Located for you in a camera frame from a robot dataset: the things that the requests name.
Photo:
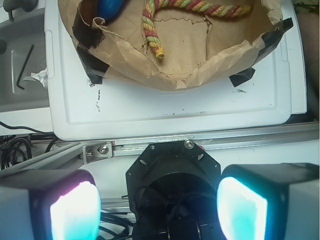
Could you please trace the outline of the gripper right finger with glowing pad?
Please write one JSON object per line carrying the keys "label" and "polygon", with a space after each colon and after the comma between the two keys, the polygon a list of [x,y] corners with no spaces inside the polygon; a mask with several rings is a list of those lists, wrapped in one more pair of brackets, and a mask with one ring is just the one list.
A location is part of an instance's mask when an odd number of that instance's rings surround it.
{"label": "gripper right finger with glowing pad", "polygon": [[317,164],[231,164],[221,174],[216,202],[228,240],[320,238]]}

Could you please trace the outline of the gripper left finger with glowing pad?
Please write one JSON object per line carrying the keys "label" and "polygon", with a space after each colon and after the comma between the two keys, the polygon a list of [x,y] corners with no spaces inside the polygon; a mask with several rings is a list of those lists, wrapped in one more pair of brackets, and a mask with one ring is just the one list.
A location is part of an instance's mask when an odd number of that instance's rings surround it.
{"label": "gripper left finger with glowing pad", "polygon": [[94,240],[101,206],[95,180],[86,170],[0,172],[2,240]]}

